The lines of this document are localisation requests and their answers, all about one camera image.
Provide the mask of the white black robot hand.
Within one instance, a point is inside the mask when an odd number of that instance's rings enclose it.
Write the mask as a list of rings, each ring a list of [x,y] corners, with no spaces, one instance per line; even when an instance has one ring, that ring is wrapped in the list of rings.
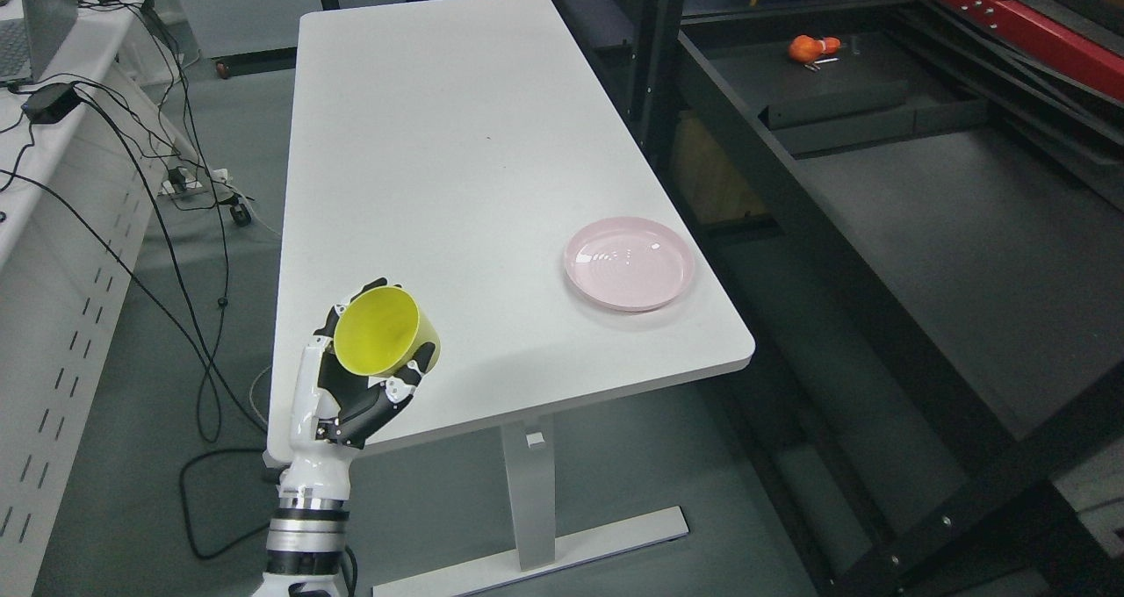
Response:
[[[422,378],[429,373],[429,370],[424,372],[417,361],[429,356],[430,344],[419,349],[415,358],[389,377],[357,376],[339,364],[332,334],[342,309],[359,293],[377,286],[401,288],[390,284],[384,277],[362,286],[357,292],[330,306],[324,325],[312,331],[312,337],[306,343],[288,428],[292,449],[289,464],[297,458],[309,456],[352,461],[370,437],[386,428],[413,401]]]

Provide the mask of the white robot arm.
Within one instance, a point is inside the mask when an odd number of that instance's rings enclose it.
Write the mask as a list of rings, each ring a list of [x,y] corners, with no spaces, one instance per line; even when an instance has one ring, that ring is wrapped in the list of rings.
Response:
[[[265,564],[253,596],[354,596],[348,549],[350,461],[297,458],[268,469],[277,483]]]

